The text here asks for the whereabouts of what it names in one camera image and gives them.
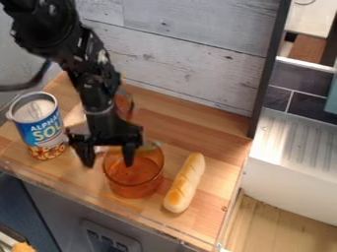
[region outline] wooden wall panel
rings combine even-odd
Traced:
[[[105,43],[129,83],[250,115],[264,58],[97,22],[87,22]]]
[[[123,0],[75,0],[81,19],[124,26]]]
[[[124,0],[125,26],[266,56],[280,0]]]

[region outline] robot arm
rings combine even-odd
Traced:
[[[79,20],[72,0],[0,0],[14,22],[11,35],[28,52],[46,59],[25,84],[0,86],[0,91],[30,88],[46,72],[50,61],[67,71],[78,91],[90,129],[89,135],[67,129],[70,145],[85,166],[95,162],[94,146],[121,146],[124,161],[132,165],[143,144],[142,127],[121,119],[114,96],[121,84],[99,37]]]

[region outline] wall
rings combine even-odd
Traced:
[[[250,115],[280,0],[77,0],[128,83]]]
[[[264,106],[337,125],[337,115],[324,111],[336,69],[279,58]]]

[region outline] bread roll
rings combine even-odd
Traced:
[[[181,213],[188,208],[204,174],[205,165],[202,154],[193,153],[188,157],[164,198],[163,205],[167,210]]]

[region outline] orange glass bowl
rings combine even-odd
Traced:
[[[126,167],[120,148],[109,148],[103,171],[111,190],[122,197],[140,199],[154,194],[163,182],[164,154],[148,142],[137,150],[132,166]]]

